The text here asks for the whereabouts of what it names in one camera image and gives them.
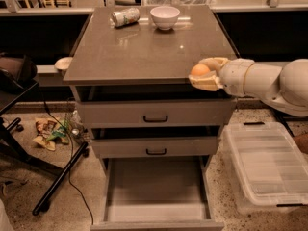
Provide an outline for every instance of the plastic storage container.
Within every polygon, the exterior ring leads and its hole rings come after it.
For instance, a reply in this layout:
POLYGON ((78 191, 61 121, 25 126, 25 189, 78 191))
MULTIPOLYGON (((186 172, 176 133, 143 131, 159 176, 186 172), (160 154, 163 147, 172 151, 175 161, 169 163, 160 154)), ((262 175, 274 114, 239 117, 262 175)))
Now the plastic storage container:
POLYGON ((240 213, 288 212, 308 203, 308 164, 282 124, 230 124, 222 138, 240 213))

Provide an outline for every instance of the cabinet top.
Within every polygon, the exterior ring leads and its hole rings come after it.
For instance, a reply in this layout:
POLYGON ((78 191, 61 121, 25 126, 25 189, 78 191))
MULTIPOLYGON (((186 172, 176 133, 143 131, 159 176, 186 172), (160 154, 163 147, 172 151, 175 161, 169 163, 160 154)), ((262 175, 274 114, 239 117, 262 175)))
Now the cabinet top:
POLYGON ((116 28, 113 11, 96 8, 76 49, 64 82, 70 85, 189 83, 192 67, 203 58, 235 54, 207 6, 176 6, 173 29, 161 31, 153 23, 153 6, 137 7, 137 23, 116 28))

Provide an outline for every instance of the drawer pull slot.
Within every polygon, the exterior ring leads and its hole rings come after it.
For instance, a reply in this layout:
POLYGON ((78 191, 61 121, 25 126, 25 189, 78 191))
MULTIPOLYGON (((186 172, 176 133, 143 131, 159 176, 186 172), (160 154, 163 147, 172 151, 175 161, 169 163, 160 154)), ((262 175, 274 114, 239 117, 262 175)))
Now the drawer pull slot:
POLYGON ((162 151, 153 151, 153 150, 146 149, 146 154, 149 156, 162 156, 162 155, 167 154, 167 150, 164 149, 162 151))
POLYGON ((167 115, 144 115, 143 116, 144 122, 167 122, 167 115))

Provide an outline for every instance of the drawer cabinet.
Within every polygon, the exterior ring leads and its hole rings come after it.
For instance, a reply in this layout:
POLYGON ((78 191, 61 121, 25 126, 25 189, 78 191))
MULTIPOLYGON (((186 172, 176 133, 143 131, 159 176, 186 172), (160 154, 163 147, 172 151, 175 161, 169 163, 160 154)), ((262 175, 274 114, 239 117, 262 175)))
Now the drawer cabinet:
POLYGON ((199 157, 111 159, 99 224, 91 230, 215 230, 199 157))
POLYGON ((140 127, 95 130, 98 158, 211 155, 218 148, 219 126, 140 127))
POLYGON ((225 99, 77 104, 87 128, 219 125, 229 120, 233 107, 234 104, 225 99))

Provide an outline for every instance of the gray cabinet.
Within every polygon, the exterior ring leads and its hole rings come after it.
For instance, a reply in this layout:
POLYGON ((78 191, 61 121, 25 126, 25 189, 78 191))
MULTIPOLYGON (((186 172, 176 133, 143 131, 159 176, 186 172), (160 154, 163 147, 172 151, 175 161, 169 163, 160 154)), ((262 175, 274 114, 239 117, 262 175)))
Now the gray cabinet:
POLYGON ((149 7, 122 29, 111 8, 97 9, 64 77, 106 175, 90 230, 223 228, 211 216, 205 170, 236 101, 193 88, 188 75, 202 56, 235 56, 207 7, 179 8, 184 22, 170 32, 155 28, 149 7))

